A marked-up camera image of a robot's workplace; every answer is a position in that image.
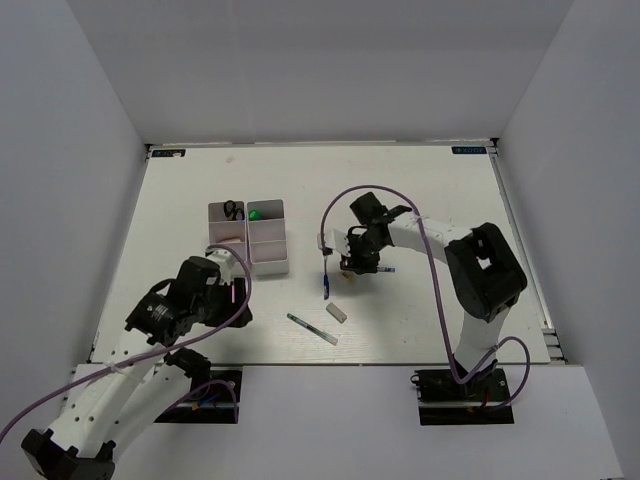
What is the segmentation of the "blue ballpoint pen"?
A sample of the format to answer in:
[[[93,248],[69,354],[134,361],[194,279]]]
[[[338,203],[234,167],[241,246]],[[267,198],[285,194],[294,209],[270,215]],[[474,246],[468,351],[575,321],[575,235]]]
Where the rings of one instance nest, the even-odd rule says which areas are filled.
[[[330,298],[330,280],[328,275],[328,257],[329,254],[323,253],[323,298]]]

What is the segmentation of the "green cap black highlighter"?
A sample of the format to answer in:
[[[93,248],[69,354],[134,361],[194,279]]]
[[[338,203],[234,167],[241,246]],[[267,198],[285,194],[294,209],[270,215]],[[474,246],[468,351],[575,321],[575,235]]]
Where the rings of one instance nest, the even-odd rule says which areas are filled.
[[[258,210],[250,210],[248,214],[250,221],[262,221],[265,219],[264,215]]]

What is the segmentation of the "black handled scissors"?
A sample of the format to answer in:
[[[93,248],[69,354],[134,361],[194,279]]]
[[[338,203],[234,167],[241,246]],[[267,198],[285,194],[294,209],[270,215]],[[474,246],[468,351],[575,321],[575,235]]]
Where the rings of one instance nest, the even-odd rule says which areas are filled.
[[[227,221],[244,221],[244,207],[234,200],[227,200],[223,204],[223,213]]]

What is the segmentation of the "green gel pen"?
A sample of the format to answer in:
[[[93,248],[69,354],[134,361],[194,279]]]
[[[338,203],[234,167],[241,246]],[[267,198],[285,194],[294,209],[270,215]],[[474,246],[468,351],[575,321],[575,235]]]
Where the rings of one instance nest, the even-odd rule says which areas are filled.
[[[338,344],[338,339],[336,337],[334,337],[333,335],[324,332],[320,329],[318,329],[317,327],[309,324],[308,322],[304,321],[303,319],[288,313],[286,315],[286,317],[291,320],[292,322],[294,322],[295,324],[299,325],[300,327],[304,328],[305,330],[313,333],[314,335],[318,336],[319,338],[323,339],[324,341],[328,342],[329,344],[336,346]]]

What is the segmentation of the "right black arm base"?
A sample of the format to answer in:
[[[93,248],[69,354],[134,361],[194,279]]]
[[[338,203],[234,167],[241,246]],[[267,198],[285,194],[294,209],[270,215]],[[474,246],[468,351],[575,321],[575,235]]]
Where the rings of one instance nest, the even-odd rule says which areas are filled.
[[[410,378],[416,388],[421,426],[486,426],[515,423],[511,406],[499,408],[510,397],[503,369],[467,384],[454,381],[450,370],[416,370]]]

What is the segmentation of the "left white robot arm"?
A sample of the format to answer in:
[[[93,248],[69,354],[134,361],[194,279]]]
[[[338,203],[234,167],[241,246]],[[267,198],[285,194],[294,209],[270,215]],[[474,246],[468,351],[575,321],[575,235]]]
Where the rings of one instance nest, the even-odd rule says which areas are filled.
[[[196,324],[213,335],[251,321],[251,280],[233,272],[245,266],[230,248],[212,245],[152,286],[104,367],[76,381],[81,391],[67,410],[22,440],[34,470],[45,479],[109,479],[118,457],[159,416],[205,396],[216,382],[212,363],[186,336]]]

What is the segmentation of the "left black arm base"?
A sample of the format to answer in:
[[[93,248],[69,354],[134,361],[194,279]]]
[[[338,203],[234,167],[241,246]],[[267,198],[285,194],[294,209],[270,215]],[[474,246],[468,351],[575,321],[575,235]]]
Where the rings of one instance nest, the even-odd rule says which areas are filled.
[[[211,369],[213,384],[200,387],[191,382],[188,391],[195,390],[179,404],[156,418],[156,424],[233,425],[238,423],[243,370],[241,368]]]

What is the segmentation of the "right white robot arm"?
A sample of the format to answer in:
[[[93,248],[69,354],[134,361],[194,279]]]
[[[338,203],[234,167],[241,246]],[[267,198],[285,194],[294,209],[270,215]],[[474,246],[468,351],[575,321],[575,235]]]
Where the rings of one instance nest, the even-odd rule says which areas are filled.
[[[526,275],[501,230],[493,223],[458,228],[423,217],[414,202],[384,206],[372,192],[351,203],[357,224],[347,231],[322,228],[324,256],[340,254],[340,268],[357,275],[379,271],[387,247],[412,250],[427,257],[436,310],[451,368],[453,390],[472,399],[488,385],[487,374],[504,344],[500,334],[506,317],[527,288]],[[464,315],[459,341],[451,344],[435,263],[446,265]]]

